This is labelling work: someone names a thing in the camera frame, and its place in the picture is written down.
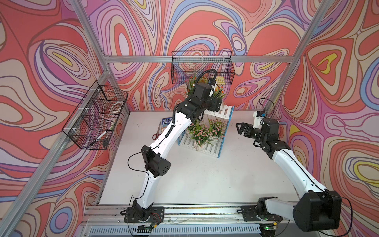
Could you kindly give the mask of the yellow sponge in basket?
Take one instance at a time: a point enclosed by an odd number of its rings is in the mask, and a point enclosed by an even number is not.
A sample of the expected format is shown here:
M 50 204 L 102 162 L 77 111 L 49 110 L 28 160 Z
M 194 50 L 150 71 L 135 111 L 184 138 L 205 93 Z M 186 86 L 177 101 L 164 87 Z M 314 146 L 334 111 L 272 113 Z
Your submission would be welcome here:
M 222 76 L 218 76 L 216 78 L 216 84 L 219 85 L 219 86 L 223 86 L 225 85 L 225 78 L 222 77 Z

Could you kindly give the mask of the white marker in basket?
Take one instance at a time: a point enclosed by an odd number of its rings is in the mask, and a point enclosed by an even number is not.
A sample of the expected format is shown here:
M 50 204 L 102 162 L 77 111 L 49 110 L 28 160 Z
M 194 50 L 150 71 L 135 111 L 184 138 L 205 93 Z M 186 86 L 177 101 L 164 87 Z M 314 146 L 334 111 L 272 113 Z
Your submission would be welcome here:
M 99 135 L 94 141 L 91 142 L 90 146 L 93 146 L 97 141 L 99 141 L 105 134 L 107 134 L 107 131 L 104 131 L 101 135 Z

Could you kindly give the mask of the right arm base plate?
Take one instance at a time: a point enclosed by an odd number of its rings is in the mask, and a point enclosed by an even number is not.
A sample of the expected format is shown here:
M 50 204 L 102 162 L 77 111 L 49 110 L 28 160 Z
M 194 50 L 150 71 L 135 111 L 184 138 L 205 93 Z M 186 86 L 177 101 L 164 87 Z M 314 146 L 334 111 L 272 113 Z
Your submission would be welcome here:
M 259 214 L 258 207 L 256 205 L 243 205 L 237 210 L 238 214 L 241 214 L 243 221 L 245 222 L 277 222 L 283 221 L 283 218 L 277 215 L 263 213 Z

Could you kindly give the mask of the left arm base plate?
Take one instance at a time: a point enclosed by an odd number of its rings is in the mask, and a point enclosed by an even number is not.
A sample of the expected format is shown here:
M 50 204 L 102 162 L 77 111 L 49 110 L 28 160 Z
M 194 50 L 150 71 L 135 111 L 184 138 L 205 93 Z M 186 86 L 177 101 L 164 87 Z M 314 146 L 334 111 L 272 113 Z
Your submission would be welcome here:
M 140 207 L 128 207 L 122 211 L 124 223 L 161 223 L 164 220 L 165 207 L 152 206 L 148 209 Z

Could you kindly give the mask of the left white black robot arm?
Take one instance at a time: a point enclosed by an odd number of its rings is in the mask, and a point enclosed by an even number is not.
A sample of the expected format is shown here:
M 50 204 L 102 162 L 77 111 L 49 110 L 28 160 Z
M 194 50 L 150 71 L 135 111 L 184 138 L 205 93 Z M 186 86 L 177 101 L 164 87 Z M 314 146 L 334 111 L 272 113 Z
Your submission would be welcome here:
M 138 197 L 131 197 L 130 204 L 125 211 L 124 222 L 152 222 L 152 208 L 154 196 L 162 176 L 170 169 L 171 163 L 166 159 L 170 149 L 179 136 L 199 117 L 204 111 L 217 112 L 220 110 L 222 99 L 214 97 L 217 71 L 209 69 L 202 72 L 194 82 L 194 92 L 183 102 L 174 107 L 172 121 L 168 128 L 156 138 L 150 146 L 143 146 L 140 154 L 143 156 L 145 180 Z

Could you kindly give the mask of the blue treehouse book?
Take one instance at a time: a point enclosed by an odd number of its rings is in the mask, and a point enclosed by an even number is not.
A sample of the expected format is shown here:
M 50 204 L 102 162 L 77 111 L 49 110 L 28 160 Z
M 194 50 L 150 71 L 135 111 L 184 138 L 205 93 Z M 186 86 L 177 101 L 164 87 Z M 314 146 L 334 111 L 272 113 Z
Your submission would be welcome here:
M 172 117 L 168 118 L 162 118 L 161 120 L 161 132 L 164 132 L 164 130 L 169 126 L 169 124 L 172 121 Z

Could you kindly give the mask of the pink flower potted plant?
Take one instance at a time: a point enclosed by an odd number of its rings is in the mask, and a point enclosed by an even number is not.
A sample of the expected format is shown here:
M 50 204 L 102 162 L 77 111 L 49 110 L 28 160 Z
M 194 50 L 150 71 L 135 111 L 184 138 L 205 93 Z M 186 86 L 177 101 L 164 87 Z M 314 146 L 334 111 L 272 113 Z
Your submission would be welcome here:
M 199 133 L 202 129 L 202 123 L 200 120 L 196 119 L 194 122 L 190 124 L 190 126 L 186 129 L 186 132 L 189 134 Z
M 208 127 L 204 124 L 202 125 L 202 129 L 199 131 L 199 133 L 189 134 L 189 137 L 193 140 L 194 148 L 197 151 L 204 150 L 205 145 L 210 144 L 210 141 L 211 141 Z
M 226 120 L 219 120 L 219 119 L 209 119 L 209 135 L 211 138 L 219 139 L 225 136 L 226 128 L 227 128 L 227 121 Z

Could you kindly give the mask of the orange flower potted plant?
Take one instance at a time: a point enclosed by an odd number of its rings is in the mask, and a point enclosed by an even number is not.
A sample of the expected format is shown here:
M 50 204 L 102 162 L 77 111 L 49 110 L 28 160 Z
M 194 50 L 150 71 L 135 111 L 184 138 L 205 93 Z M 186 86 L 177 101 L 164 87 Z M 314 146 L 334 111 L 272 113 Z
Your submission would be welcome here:
M 218 85 L 218 84 L 215 84 L 215 90 L 214 90 L 214 93 L 212 95 L 212 98 L 217 98 L 217 99 L 224 99 L 226 96 L 226 93 L 225 93 L 225 89 L 224 89 L 224 86 L 223 85 Z

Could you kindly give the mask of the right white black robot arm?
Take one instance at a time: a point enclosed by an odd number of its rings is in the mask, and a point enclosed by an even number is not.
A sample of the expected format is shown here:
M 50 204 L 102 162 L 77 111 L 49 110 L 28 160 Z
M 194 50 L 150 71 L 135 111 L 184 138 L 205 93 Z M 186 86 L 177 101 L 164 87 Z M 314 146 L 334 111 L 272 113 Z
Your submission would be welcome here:
M 261 220 L 280 216 L 294 221 L 303 232 L 335 230 L 339 227 L 342 198 L 328 190 L 298 161 L 290 146 L 279 138 L 279 122 L 266 109 L 254 113 L 254 123 L 236 124 L 237 132 L 254 140 L 254 147 L 262 149 L 291 181 L 299 196 L 297 203 L 277 197 L 262 197 L 253 211 L 242 212 L 247 218 L 253 214 Z

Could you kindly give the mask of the aluminium front rail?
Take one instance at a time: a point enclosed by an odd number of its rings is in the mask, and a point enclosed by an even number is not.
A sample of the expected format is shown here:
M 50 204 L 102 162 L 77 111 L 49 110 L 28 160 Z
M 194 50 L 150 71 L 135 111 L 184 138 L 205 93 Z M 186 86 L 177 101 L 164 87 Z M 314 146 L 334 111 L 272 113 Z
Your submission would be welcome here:
M 333 231 L 302 232 L 294 222 L 279 217 L 245 221 L 244 203 L 165 204 L 157 227 L 142 230 L 142 223 L 127 224 L 126 205 L 89 207 L 76 237 L 327 237 Z

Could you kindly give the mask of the red handled scissors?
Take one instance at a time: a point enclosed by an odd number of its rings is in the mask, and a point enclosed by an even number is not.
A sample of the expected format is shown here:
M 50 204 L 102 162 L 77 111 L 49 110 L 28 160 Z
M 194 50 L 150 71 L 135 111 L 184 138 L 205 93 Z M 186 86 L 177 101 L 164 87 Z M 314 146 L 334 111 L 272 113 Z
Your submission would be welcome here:
M 156 133 L 153 134 L 152 139 L 155 141 L 157 140 L 161 135 L 161 122 L 159 122 L 158 129 Z

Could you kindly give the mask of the red flower potted plant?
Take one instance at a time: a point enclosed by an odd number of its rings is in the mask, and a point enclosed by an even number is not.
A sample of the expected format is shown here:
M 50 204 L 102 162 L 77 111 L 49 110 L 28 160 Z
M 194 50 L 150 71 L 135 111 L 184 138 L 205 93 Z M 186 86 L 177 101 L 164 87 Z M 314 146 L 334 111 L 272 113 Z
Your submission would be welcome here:
M 192 76 L 189 78 L 189 81 L 187 83 L 187 96 L 190 96 L 194 93 L 195 90 L 195 82 L 196 82 L 196 77 Z

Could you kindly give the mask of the blue white wooden rack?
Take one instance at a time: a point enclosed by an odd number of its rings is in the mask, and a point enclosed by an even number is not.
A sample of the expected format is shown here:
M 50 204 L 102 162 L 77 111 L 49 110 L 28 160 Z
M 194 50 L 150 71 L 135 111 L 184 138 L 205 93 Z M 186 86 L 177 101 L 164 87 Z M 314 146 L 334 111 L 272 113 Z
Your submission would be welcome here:
M 218 112 L 204 111 L 202 120 L 190 124 L 179 136 L 178 145 L 219 158 L 233 112 L 233 106 L 224 104 Z

